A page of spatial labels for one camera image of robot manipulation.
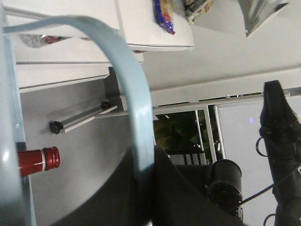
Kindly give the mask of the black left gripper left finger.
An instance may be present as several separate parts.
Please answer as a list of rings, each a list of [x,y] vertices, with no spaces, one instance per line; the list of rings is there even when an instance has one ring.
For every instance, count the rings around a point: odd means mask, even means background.
[[[150,203],[139,199],[132,150],[128,149],[114,172],[97,192],[54,226],[146,226]]]

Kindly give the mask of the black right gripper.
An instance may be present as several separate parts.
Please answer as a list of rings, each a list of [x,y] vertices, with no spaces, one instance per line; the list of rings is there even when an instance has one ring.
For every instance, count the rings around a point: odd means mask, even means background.
[[[278,80],[264,83],[260,135],[270,166],[295,167],[301,162],[301,124]]]

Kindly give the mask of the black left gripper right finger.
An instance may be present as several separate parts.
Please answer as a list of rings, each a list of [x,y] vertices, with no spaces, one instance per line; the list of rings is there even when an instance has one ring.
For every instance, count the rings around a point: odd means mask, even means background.
[[[239,206],[225,210],[207,197],[212,165],[174,165],[154,149],[152,223],[155,226],[242,226]]]

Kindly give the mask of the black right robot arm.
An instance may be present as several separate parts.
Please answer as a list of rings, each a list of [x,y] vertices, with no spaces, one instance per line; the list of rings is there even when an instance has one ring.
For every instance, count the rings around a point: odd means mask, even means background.
[[[301,125],[278,80],[264,84],[260,136],[264,139],[277,201],[275,225],[301,224]]]

